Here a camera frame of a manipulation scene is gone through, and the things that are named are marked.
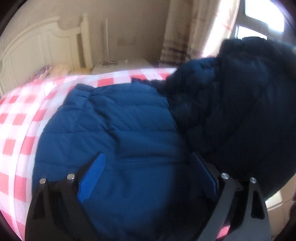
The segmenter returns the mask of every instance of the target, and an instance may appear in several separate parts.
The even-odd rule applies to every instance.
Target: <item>headboard panel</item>
[[[92,68],[89,40],[89,22],[83,15],[80,27],[61,30],[57,24],[59,17],[49,18],[33,24],[7,46],[0,59],[0,94],[3,95],[23,84],[42,66],[67,64],[72,70],[84,67]],[[78,38],[81,34],[82,46]]]

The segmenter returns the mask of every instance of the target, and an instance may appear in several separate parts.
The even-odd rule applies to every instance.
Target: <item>wall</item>
[[[170,0],[28,0],[14,15],[0,37],[0,52],[29,25],[60,16],[61,29],[79,26],[89,15],[93,62],[105,48],[105,19],[109,19],[112,60],[144,58],[156,61],[161,54]]]

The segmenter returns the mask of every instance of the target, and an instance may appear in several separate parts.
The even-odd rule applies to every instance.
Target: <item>curtain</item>
[[[240,0],[171,0],[160,66],[215,56],[232,32]]]

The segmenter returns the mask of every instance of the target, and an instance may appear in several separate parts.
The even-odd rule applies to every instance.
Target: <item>bolt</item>
[[[46,182],[45,178],[41,178],[40,181],[39,181],[40,184],[44,184],[45,182]]]
[[[227,180],[229,178],[229,175],[227,173],[222,173],[221,177],[225,180]]]
[[[75,175],[74,174],[68,174],[68,176],[67,176],[67,179],[68,180],[73,180],[75,178]]]
[[[257,182],[257,180],[256,180],[256,178],[251,177],[251,178],[250,178],[250,182],[253,183],[253,184],[255,184],[255,183]]]

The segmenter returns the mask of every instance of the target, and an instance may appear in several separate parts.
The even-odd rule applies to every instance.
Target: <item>bed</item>
[[[78,83],[100,87],[129,83],[131,77],[162,80],[175,70],[139,69],[46,78],[17,87],[0,100],[0,211],[22,240],[32,199],[38,140],[67,93]]]
[[[33,24],[16,36],[0,56],[0,96],[20,86],[42,66],[93,67],[87,14],[79,27],[61,30],[59,17]]]

